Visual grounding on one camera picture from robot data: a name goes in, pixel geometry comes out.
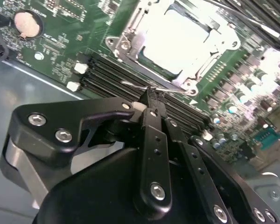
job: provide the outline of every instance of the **black plastic bracket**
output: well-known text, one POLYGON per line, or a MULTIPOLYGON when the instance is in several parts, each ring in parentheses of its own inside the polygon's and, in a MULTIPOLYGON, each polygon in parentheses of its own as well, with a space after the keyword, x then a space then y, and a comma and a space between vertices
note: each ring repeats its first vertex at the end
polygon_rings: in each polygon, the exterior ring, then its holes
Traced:
POLYGON ((203 139, 192 136, 190 143, 198 149, 203 161, 208 165, 208 170, 216 174, 219 186, 228 192, 233 216, 239 223, 280 224, 275 212, 203 139), (275 221, 264 217, 268 212, 275 221))
POLYGON ((134 204, 148 220, 158 220, 170 211, 172 193, 167 137, 161 131, 161 116, 156 110, 145 109, 142 130, 144 142, 140 147, 139 180, 134 204))
POLYGON ((63 167, 70 163, 79 147, 82 130, 106 120, 129 120, 133 114, 131 104, 122 98, 23 105, 14 110, 8 134, 18 148, 50 166, 63 167), (42 126, 32 125, 28 121, 31 114, 42 115, 46 123, 42 126), (71 141, 64 143, 55 137, 60 129, 71 133, 71 141))
POLYGON ((160 114, 162 118, 167 118, 164 92, 156 91, 152 87, 149 87, 145 93, 141 95, 139 102, 153 109, 156 113, 160 114))
POLYGON ((210 223, 232 224, 231 217, 196 147, 187 144, 182 129, 172 119, 165 119, 170 148, 186 167, 194 182, 205 217, 210 223))

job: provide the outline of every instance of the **silver screw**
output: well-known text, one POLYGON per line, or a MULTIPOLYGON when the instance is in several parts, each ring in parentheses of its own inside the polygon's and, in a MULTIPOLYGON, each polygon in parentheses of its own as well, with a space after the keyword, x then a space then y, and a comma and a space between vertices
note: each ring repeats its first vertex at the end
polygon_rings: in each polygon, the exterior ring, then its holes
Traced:
POLYGON ((123 103, 122 106, 127 110, 129 110, 131 108, 128 104, 125 104, 125 103, 123 103))
POLYGON ((65 129, 58 130, 55 133, 55 137, 57 138, 58 141, 63 142, 63 143, 68 143, 72 140, 71 133, 65 129))
POLYGON ((256 216, 256 218, 258 218, 261 222, 265 222, 266 218, 263 216, 263 214, 257 209, 254 209, 254 215, 256 216))
POLYGON ((123 41, 123 42, 121 42, 121 48, 122 48, 123 50, 128 50, 128 49, 130 49, 130 47, 131 47, 131 44, 130 44, 129 41, 123 41))
POLYGON ((155 199, 162 201, 165 199, 165 191, 164 189, 157 183, 153 183, 150 187, 151 194, 155 197, 155 199))
POLYGON ((34 126, 43 126, 47 122, 46 118, 40 114, 31 114, 28 121, 34 126))
POLYGON ((177 123, 176 123, 174 120, 170 121, 170 123, 171 123, 174 127, 177 127, 177 123))
POLYGON ((216 205, 214 206, 214 212, 215 215, 217 216, 218 219, 220 219, 220 221, 222 223, 227 223, 227 215, 226 213, 223 211, 223 209, 220 208, 220 206, 216 205))
POLYGON ((199 145, 201 145, 201 146, 203 145, 203 141, 201 141, 200 139, 196 139, 195 141, 196 141, 199 145))
POLYGON ((272 221, 273 223, 276 222, 275 217, 274 217, 268 210, 266 210, 266 216, 268 216, 269 219, 271 219, 271 221, 272 221))
POLYGON ((280 196, 277 194, 277 192, 276 191, 271 191, 271 193, 270 193, 270 196, 271 196, 271 198, 274 200, 274 201, 278 201, 279 199, 280 199, 280 196))
POLYGON ((153 115, 154 117, 157 116, 157 115, 155 114, 155 112, 153 112, 153 111, 151 111, 150 114, 153 115))

